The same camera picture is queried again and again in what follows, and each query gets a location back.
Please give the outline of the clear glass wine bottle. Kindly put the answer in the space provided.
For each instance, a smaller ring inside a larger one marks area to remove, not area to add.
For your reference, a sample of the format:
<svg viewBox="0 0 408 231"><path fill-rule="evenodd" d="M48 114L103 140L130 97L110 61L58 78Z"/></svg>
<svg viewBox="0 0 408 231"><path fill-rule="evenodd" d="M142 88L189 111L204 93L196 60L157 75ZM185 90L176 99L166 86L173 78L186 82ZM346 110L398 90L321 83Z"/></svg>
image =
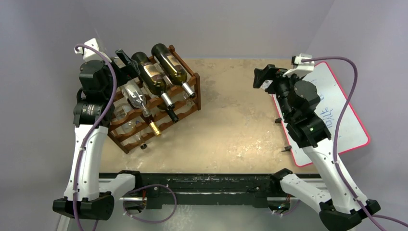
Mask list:
<svg viewBox="0 0 408 231"><path fill-rule="evenodd" d="M151 116L151 112L147 107L146 97L134 80L128 81L122 85L120 89L124 97L133 107L141 109L145 117Z"/></svg>

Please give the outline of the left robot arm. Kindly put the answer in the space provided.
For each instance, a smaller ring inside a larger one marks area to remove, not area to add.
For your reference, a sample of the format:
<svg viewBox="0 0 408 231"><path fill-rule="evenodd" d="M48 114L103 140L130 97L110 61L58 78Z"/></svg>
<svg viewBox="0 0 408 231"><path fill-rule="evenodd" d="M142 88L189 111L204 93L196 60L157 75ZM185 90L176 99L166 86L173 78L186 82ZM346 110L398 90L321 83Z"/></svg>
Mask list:
<svg viewBox="0 0 408 231"><path fill-rule="evenodd" d="M126 76L106 54L90 45L77 44L75 52L83 55L85 63L74 107L74 159L64 195L53 201L52 209L76 220L108 220L122 195L137 197L143 192L143 183L132 171L122 171L109 183L99 184L103 143L115 109L117 78Z"/></svg>

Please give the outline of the dark green bottle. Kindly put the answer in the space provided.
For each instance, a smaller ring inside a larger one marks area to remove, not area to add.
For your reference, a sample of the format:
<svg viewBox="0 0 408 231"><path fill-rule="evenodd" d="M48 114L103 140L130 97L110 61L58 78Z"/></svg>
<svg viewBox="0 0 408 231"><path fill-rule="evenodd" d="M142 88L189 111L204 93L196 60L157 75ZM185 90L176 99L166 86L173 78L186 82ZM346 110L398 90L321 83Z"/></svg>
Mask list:
<svg viewBox="0 0 408 231"><path fill-rule="evenodd" d="M164 101L166 109L174 109L175 105L167 94L167 84L149 57L139 51L134 53L131 58L136 61L140 71L140 78L150 93L160 97Z"/></svg>

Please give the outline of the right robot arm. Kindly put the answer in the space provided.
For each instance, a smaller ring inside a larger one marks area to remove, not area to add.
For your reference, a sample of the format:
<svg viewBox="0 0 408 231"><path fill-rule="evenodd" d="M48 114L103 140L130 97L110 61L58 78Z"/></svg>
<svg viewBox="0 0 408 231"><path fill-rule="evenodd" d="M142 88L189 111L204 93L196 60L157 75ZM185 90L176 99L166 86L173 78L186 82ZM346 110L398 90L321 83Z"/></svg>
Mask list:
<svg viewBox="0 0 408 231"><path fill-rule="evenodd" d="M356 186L333 150L333 141L324 121L315 113L320 102L316 86L297 74L286 75L285 69L269 64L254 70L253 87L258 89L269 80L269 94L274 94L286 124L288 135L315 165L326 190L318 189L287 169L270 183L271 192L298 198L319 215L331 231L349 231L363 219L380 210Z"/></svg>

